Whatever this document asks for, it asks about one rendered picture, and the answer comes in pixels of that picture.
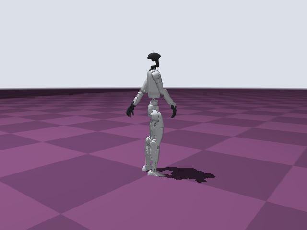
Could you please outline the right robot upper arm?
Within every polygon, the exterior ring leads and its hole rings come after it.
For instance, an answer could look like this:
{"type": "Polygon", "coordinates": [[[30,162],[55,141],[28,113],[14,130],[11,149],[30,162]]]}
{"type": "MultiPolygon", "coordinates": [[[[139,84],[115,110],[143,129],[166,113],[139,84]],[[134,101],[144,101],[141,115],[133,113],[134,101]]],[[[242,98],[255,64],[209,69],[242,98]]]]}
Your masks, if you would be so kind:
{"type": "Polygon", "coordinates": [[[157,86],[157,88],[158,88],[160,94],[163,95],[163,89],[164,89],[164,88],[163,88],[163,83],[162,83],[162,80],[161,80],[161,75],[160,75],[160,73],[159,73],[158,71],[155,71],[155,72],[153,72],[153,73],[151,73],[151,74],[152,74],[152,78],[153,78],[153,80],[155,81],[156,86],[157,86]]]}

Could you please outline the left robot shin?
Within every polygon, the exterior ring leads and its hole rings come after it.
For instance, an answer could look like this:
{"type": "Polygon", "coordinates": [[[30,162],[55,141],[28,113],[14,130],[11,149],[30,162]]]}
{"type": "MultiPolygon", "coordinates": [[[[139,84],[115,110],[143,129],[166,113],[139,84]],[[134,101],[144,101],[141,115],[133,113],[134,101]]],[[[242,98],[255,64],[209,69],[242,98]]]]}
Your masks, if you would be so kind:
{"type": "Polygon", "coordinates": [[[145,165],[147,165],[147,167],[148,167],[148,166],[150,166],[150,161],[151,161],[151,159],[150,159],[150,157],[151,157],[151,155],[150,155],[150,145],[145,142],[144,147],[145,147],[145,157],[146,157],[145,165]]]}

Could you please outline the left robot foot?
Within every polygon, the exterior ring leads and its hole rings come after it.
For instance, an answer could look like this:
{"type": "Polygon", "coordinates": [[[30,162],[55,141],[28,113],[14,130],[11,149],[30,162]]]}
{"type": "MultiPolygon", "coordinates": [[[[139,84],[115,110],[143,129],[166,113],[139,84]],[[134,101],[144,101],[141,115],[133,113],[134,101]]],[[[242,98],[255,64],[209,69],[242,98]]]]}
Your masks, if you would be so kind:
{"type": "Polygon", "coordinates": [[[148,167],[147,167],[147,165],[144,165],[143,168],[142,168],[143,171],[147,171],[147,170],[150,170],[150,169],[152,169],[152,165],[150,165],[148,167]]]}

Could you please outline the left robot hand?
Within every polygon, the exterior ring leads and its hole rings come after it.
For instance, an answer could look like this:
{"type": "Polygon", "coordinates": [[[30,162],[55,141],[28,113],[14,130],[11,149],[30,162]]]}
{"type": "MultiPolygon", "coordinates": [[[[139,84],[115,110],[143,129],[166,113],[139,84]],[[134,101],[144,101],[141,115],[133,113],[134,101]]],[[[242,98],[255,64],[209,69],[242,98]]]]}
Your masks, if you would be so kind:
{"type": "Polygon", "coordinates": [[[134,116],[133,110],[134,110],[135,105],[133,105],[133,103],[134,103],[134,101],[132,101],[131,106],[129,106],[128,109],[126,110],[126,114],[127,114],[128,117],[131,117],[130,116],[131,113],[134,116]]]}

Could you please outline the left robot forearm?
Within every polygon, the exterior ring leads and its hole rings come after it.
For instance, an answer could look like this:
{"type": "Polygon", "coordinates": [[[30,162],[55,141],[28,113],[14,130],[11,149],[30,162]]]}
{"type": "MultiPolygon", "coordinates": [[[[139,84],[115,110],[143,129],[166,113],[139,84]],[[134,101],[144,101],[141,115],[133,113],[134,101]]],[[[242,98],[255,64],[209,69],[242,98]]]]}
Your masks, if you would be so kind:
{"type": "Polygon", "coordinates": [[[142,93],[141,89],[139,90],[137,96],[134,98],[134,103],[133,105],[137,105],[137,103],[140,101],[140,99],[144,96],[144,94],[142,93]]]}

